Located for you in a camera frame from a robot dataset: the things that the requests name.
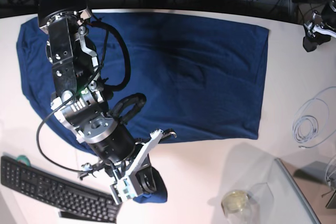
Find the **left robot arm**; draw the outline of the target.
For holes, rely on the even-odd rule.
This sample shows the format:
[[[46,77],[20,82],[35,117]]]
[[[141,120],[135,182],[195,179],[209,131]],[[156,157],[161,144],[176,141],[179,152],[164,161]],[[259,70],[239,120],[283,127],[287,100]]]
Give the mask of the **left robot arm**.
[[[302,45],[306,52],[312,52],[332,37],[335,38],[335,0],[325,0],[323,10],[314,10],[311,19],[303,27],[305,36]]]

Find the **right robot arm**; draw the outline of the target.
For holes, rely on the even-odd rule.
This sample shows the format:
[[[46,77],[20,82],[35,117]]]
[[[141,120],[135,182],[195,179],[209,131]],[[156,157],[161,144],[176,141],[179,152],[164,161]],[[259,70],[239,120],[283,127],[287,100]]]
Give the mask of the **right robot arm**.
[[[130,55],[120,33],[95,18],[87,0],[38,0],[38,26],[48,35],[46,56],[55,86],[50,116],[79,143],[86,143],[100,160],[84,164],[77,172],[79,178],[104,170],[112,179],[110,191],[116,204],[166,201],[166,188],[149,153],[175,132],[157,129],[146,139],[131,135],[126,125],[145,106],[142,93],[121,99],[113,108],[108,106],[113,94],[124,89],[131,77]],[[108,85],[102,78],[105,55],[97,54],[88,38],[89,28],[103,29],[119,44],[125,69],[119,84]]]

